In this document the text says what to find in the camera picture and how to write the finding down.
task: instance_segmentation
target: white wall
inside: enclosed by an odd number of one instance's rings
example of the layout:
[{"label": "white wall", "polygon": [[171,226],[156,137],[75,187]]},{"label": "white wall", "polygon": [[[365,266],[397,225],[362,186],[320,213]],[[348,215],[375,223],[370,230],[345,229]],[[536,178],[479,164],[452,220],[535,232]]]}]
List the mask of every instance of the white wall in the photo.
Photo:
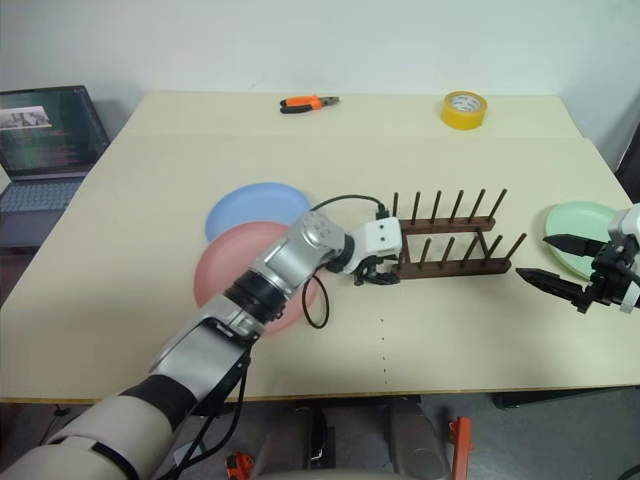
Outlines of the white wall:
[{"label": "white wall", "polygon": [[638,0],[0,0],[0,88],[559,94],[615,165],[640,120]]}]

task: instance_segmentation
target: plate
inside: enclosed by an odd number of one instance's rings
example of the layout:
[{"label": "plate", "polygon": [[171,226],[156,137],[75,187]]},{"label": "plate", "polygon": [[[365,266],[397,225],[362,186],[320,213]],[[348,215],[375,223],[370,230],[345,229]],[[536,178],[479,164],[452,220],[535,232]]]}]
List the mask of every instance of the plate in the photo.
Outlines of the plate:
[{"label": "plate", "polygon": [[[193,296],[198,308],[202,308],[214,295],[231,286],[288,229],[286,225],[273,222],[245,223],[227,230],[211,242],[200,257],[193,278]],[[316,282],[309,284],[309,306],[315,299],[317,289]],[[302,315],[302,292],[298,292],[287,302],[282,317],[267,324],[266,333],[283,330],[298,321]]]},{"label": "plate", "polygon": [[[581,237],[608,242],[607,225],[616,211],[592,202],[567,202],[552,208],[547,215],[545,234],[570,233]],[[578,257],[549,246],[553,254],[565,267],[582,278],[589,279],[593,269],[591,257]]]},{"label": "plate", "polygon": [[307,196],[284,183],[253,183],[225,195],[216,203],[205,223],[211,242],[227,230],[247,222],[291,225],[311,208]]}]

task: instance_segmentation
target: green plate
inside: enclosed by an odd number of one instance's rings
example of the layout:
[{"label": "green plate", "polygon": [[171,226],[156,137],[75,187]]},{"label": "green plate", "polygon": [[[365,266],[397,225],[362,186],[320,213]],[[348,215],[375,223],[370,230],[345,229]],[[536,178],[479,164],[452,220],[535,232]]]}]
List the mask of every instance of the green plate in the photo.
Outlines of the green plate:
[{"label": "green plate", "polygon": [[[592,202],[567,202],[551,209],[547,215],[545,234],[557,235],[570,233],[581,237],[608,242],[607,225],[613,220],[616,211]],[[549,247],[553,254],[569,270],[583,278],[589,279],[593,269],[591,257],[578,257]]]}]

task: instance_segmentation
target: laptop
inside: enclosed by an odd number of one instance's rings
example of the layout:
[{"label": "laptop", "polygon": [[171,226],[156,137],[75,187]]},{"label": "laptop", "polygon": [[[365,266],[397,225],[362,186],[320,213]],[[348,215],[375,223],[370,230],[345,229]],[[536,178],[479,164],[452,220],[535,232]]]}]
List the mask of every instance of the laptop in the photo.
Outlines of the laptop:
[{"label": "laptop", "polygon": [[83,86],[0,92],[0,247],[39,247],[109,145]]}]

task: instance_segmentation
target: pink plate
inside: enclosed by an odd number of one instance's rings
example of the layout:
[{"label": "pink plate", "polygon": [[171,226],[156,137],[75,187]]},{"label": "pink plate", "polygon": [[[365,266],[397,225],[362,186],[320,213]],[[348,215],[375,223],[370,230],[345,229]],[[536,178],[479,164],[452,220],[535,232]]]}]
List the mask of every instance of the pink plate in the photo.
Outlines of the pink plate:
[{"label": "pink plate", "polygon": [[[202,254],[193,279],[193,296],[202,307],[214,295],[222,293],[249,265],[289,229],[273,222],[250,222],[227,230],[209,244]],[[307,301],[313,303],[317,284],[311,282]],[[298,321],[302,315],[301,292],[287,302],[284,314],[267,324],[266,333],[275,333]]]}]

